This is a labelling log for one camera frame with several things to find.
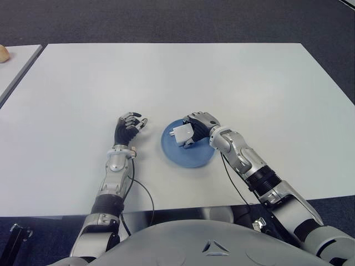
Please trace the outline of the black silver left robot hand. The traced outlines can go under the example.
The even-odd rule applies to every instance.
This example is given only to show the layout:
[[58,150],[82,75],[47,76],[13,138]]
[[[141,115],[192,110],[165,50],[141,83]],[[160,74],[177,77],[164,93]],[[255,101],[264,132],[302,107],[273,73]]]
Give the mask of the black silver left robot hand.
[[118,118],[114,132],[114,146],[128,146],[130,141],[146,126],[147,118],[137,112],[128,112]]

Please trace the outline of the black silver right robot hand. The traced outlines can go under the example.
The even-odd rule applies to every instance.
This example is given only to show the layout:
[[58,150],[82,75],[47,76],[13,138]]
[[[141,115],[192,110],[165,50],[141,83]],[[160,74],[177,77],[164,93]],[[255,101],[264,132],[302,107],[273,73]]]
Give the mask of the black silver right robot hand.
[[193,135],[184,143],[187,149],[194,143],[210,136],[213,128],[220,126],[219,121],[208,112],[193,112],[183,118],[183,124],[190,124]]

